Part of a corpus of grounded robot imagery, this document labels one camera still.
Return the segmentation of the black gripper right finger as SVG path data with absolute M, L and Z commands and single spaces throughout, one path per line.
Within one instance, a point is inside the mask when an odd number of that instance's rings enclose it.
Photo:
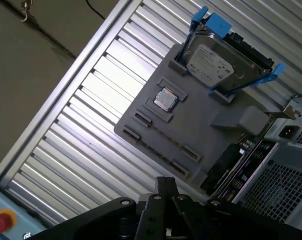
M 302 230 L 216 198 L 202 205 L 180 194 L 174 178 L 166 177 L 165 181 L 177 212 L 171 218 L 169 240 L 302 240 Z

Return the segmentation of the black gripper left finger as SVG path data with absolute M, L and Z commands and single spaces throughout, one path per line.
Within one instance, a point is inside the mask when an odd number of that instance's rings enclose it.
M 163 240 L 166 178 L 156 178 L 156 193 L 135 202 L 119 197 L 32 236 L 34 240 Z

